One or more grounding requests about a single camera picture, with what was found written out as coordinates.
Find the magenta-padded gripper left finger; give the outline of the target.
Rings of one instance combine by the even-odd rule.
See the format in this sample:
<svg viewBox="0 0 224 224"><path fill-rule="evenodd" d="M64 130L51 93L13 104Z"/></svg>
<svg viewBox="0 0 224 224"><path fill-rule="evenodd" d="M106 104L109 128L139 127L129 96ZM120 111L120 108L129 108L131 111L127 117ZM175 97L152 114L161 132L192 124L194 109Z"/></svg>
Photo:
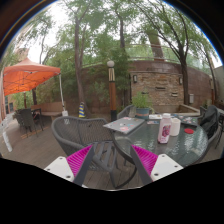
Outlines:
<svg viewBox="0 0 224 224"><path fill-rule="evenodd" d="M45 171L81 186L94 156L93 146L87 146L68 157L59 156Z"/></svg>

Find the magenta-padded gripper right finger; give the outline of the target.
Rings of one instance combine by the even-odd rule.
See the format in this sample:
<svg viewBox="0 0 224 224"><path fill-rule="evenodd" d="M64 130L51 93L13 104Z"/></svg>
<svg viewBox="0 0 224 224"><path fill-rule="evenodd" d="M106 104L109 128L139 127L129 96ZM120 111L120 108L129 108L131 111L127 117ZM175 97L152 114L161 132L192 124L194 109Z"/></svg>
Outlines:
<svg viewBox="0 0 224 224"><path fill-rule="evenodd" d="M181 165L166 154L156 155L139 146L132 145L130 154L144 185L182 169Z"/></svg>

